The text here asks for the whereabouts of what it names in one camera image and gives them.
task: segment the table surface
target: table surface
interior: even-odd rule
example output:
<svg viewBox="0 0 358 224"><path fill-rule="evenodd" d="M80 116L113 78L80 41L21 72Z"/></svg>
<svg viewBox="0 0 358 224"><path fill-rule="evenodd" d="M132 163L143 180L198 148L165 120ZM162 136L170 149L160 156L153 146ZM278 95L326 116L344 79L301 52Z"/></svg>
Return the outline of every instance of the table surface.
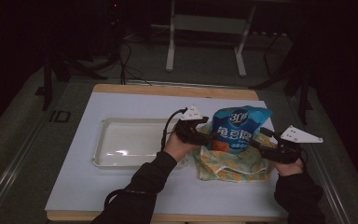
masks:
<svg viewBox="0 0 358 224"><path fill-rule="evenodd" d="M248 90L96 85L48 199L48 218L92 220L103 210L109 192L130 183L135 169L104 170L92 163L103 119L162 119L190 105L209 118L222 107L265 106L254 91ZM270 119L264 126L273 128ZM273 171L267 182L201 181L190 157L187 166L172 171L158 196L152 220L283 220L287 214L273 197L277 177Z"/></svg>

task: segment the floor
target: floor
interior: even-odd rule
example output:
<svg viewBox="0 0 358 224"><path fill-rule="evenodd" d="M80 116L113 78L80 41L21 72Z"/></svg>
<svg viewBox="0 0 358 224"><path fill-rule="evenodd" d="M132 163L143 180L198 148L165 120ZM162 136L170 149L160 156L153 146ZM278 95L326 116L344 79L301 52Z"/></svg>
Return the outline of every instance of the floor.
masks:
<svg viewBox="0 0 358 224"><path fill-rule="evenodd" d="M175 64L170 73L165 71L168 52L165 28L156 28L150 41L136 35L127 36L121 56L123 61L128 59L128 83L246 89L269 78L263 55L272 38L253 34L247 39L243 53L247 77L238 76L233 36L178 33ZM290 41L283 36L268 52L271 71L279 67L290 46ZM105 82L119 83L121 66L117 64L99 73L108 77ZM98 82L101 81L75 72L69 83L55 80L53 102L48 110L42 111L43 97L34 95L43 86L43 71L40 70L29 78L0 118L0 223L53 223L46 218L44 207L82 113L72 114L66 124L48 121L53 111L84 108L92 84ZM285 83L286 80L282 80L268 87L264 94L272 99L283 97ZM288 101L297 104L296 97ZM325 145L319 148L324 149L319 159L325 167L312 169L315 176L327 172L334 183L324 187L326 197L321 201L327 223L358 223L358 176L314 90L310 91L309 101L313 110L308 112L310 125L307 129L324 135L324 139L327 137ZM278 104L278 98L271 103ZM283 118L289 116L279 111L277 114ZM342 202L331 200L335 193L340 195ZM345 205L344 211L335 209L342 205L340 203Z"/></svg>

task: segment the wooden table edge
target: wooden table edge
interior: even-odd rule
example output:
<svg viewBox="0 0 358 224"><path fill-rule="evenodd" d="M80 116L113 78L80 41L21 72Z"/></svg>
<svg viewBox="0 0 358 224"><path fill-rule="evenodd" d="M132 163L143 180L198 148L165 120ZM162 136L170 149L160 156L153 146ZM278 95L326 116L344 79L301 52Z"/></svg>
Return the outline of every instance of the wooden table edge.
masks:
<svg viewBox="0 0 358 224"><path fill-rule="evenodd" d="M92 221L101 212L73 212L73 211L47 211L51 221ZM207 215L178 215L154 214L152 222L280 222L287 217L242 217L242 216L207 216Z"/></svg>
<svg viewBox="0 0 358 224"><path fill-rule="evenodd" d="M223 88L219 89L219 88L202 88L202 87L97 84L94 86L92 92L205 97L205 98L214 98L214 99L258 101L258 96L255 91L223 89Z"/></svg>

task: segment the table leg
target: table leg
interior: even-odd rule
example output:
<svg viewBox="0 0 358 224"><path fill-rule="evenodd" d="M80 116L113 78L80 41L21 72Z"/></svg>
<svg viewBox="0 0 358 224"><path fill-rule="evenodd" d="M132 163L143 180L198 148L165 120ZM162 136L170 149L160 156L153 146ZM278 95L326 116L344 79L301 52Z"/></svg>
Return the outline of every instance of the table leg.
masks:
<svg viewBox="0 0 358 224"><path fill-rule="evenodd" d="M245 45L246 37L249 34L249 28L251 27L254 14L255 14L255 6L252 7L251 12L249 13L248 20L243 27L241 42L237 47L234 48L235 59L237 61L238 72L240 77L246 77L245 65L243 63L243 58L242 58L242 50L243 50L243 46Z"/></svg>
<svg viewBox="0 0 358 224"><path fill-rule="evenodd" d="M167 72L173 71L173 59L175 55L175 43L174 43L174 35L175 35L175 0L171 1L171 25L170 25L170 45L168 46L168 57L167 57L167 65L165 70Z"/></svg>

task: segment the chip bag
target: chip bag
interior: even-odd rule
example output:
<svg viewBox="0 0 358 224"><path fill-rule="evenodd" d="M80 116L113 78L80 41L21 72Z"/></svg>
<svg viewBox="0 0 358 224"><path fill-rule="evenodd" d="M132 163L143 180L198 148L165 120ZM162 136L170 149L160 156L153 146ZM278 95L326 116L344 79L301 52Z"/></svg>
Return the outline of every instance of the chip bag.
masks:
<svg viewBox="0 0 358 224"><path fill-rule="evenodd" d="M209 149L235 155L243 152L249 139L271 114L271 110L249 105L219 109L213 115L211 129L211 133L218 133L218 137Z"/></svg>

